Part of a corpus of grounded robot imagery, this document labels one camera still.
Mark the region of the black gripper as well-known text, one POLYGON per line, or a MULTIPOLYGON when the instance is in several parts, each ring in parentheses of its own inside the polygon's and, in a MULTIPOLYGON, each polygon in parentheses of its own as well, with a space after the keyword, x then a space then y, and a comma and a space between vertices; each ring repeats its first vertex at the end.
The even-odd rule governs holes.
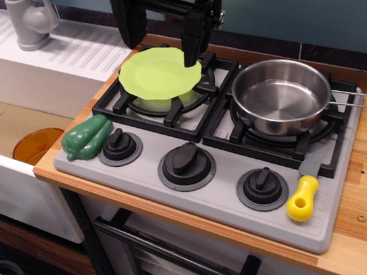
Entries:
POLYGON ((184 66, 196 64, 207 50, 213 28, 224 23, 222 0, 109 0, 123 42, 130 49, 142 42, 147 32, 146 11, 183 18, 184 66))

